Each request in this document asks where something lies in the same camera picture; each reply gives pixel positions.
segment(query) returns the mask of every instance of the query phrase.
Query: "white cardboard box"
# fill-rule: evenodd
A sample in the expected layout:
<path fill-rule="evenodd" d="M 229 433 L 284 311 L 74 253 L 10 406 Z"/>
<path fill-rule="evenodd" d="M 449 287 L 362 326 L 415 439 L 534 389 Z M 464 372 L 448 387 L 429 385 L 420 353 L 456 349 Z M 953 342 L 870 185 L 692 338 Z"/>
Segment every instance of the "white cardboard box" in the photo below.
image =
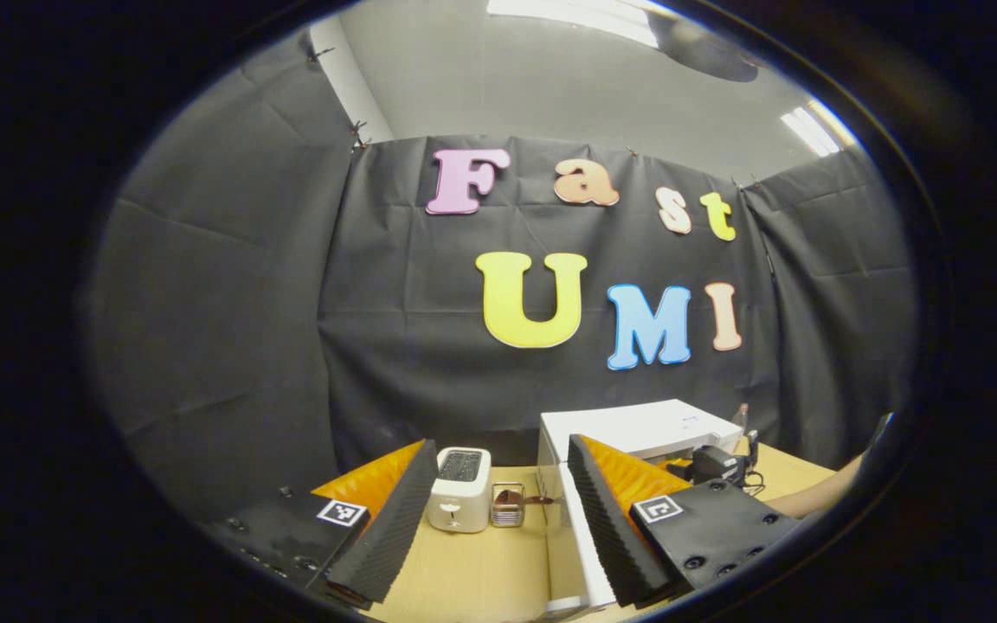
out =
<path fill-rule="evenodd" d="M 697 446 L 736 449 L 741 428 L 682 400 L 541 414 L 537 483 L 545 506 L 551 601 L 542 620 L 573 620 L 616 601 L 598 562 L 587 520 L 567 466 L 571 434 L 613 446 L 641 459 Z"/>

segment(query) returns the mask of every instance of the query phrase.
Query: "ceiling light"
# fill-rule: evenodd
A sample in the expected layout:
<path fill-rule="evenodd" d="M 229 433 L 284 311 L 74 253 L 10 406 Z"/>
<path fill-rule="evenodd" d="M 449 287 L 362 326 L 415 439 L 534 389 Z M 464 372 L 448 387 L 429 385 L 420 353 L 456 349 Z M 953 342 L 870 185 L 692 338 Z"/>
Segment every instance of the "ceiling light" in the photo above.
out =
<path fill-rule="evenodd" d="M 841 142 L 846 147 L 856 144 L 856 138 L 852 135 L 852 132 L 849 132 L 847 127 L 841 123 L 841 119 L 836 118 L 836 115 L 830 112 L 830 109 L 827 109 L 824 104 L 818 100 L 811 100 L 807 102 L 807 107 L 815 115 L 818 115 L 819 119 L 828 123 L 830 129 L 833 130 L 834 134 L 838 135 L 838 138 L 841 139 Z"/>
<path fill-rule="evenodd" d="M 584 25 L 657 47 L 645 11 L 620 0 L 490 0 L 487 13 Z"/>
<path fill-rule="evenodd" d="M 810 146 L 811 151 L 814 151 L 819 157 L 827 157 L 827 155 L 841 151 L 838 145 L 833 142 L 833 138 L 826 134 L 826 130 L 823 130 L 818 121 L 810 117 L 810 113 L 804 111 L 802 107 L 784 114 L 780 119 L 795 134 L 798 134 L 799 138 L 802 138 L 803 142 Z"/>

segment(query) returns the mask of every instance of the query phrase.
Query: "blue letter m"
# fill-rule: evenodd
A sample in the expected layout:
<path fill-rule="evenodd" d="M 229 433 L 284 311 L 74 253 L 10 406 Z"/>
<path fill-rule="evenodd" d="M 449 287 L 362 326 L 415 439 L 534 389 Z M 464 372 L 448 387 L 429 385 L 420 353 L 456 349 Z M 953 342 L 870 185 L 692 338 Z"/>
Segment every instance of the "blue letter m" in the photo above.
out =
<path fill-rule="evenodd" d="M 636 366 L 640 347 L 645 363 L 652 363 L 660 350 L 661 363 L 682 363 L 691 357 L 687 348 L 687 303 L 689 289 L 670 286 L 660 297 L 656 316 L 645 301 L 645 294 L 634 285 L 614 286 L 606 291 L 607 299 L 614 301 L 617 309 L 618 331 L 614 354 L 606 360 L 611 370 L 626 370 Z"/>

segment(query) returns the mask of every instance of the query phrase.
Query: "letter u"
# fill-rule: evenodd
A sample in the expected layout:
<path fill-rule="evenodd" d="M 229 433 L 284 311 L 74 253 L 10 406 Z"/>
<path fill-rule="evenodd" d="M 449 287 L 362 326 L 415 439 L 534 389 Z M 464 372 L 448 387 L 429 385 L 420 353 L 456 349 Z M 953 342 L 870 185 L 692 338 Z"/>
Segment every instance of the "letter u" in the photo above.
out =
<path fill-rule="evenodd" d="M 522 275 L 533 265 L 522 253 L 483 253 L 475 267 L 483 273 L 483 322 L 499 342 L 516 348 L 549 348 L 575 335 L 582 315 L 579 273 L 587 259 L 574 253 L 545 256 L 556 273 L 556 315 L 538 323 L 525 316 Z"/>

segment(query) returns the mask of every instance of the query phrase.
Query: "wooden table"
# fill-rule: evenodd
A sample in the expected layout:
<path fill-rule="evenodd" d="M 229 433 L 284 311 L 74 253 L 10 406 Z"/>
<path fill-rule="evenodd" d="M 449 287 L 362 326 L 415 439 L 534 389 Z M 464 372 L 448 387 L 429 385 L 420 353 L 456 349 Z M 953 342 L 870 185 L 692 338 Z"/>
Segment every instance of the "wooden table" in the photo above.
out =
<path fill-rule="evenodd" d="M 737 453 L 744 450 L 738 446 Z M 833 473 L 763 443 L 756 470 L 765 484 L 759 500 L 807 489 Z M 523 482 L 526 496 L 538 494 L 536 466 L 496 466 L 492 473 L 495 480 Z M 387 600 L 365 614 L 389 623 L 519 623 L 541 615 L 549 598 L 545 516 L 542 506 L 529 505 L 521 528 L 488 525 L 476 535 L 437 530 L 423 518 Z M 636 612 L 612 604 L 579 622 L 613 622 Z"/>

